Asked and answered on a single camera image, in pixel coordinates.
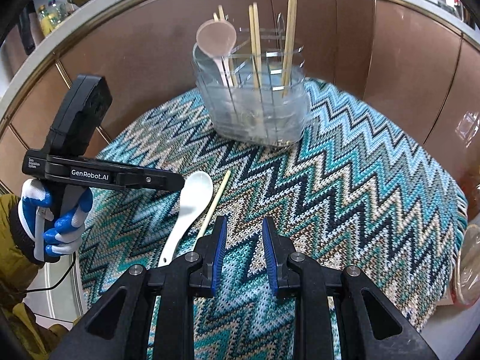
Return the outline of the yellow jacket left forearm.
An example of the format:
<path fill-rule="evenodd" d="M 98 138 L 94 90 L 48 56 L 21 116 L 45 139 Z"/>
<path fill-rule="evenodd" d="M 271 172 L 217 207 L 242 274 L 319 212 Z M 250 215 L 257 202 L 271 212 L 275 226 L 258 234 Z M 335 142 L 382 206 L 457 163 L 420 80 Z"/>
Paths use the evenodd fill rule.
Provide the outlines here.
<path fill-rule="evenodd" d="M 24 303 L 26 290 L 43 265 L 33 257 L 33 240 L 19 215 L 20 198 L 1 196 L 1 334 L 7 339 L 2 359 L 48 359 L 68 330 L 54 324 L 44 328 Z"/>

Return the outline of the blue white gloved left hand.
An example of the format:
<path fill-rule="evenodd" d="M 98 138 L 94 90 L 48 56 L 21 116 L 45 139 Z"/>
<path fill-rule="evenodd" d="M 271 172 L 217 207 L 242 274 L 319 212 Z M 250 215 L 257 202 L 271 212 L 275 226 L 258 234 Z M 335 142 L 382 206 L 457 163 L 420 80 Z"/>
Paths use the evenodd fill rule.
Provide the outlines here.
<path fill-rule="evenodd" d="M 17 208 L 22 236 L 33 244 L 35 261 L 53 263 L 59 257 L 76 252 L 81 236 L 86 230 L 85 222 L 93 206 L 91 189 L 69 186 L 67 210 L 54 213 L 55 203 L 60 200 L 38 179 L 24 182 Z"/>

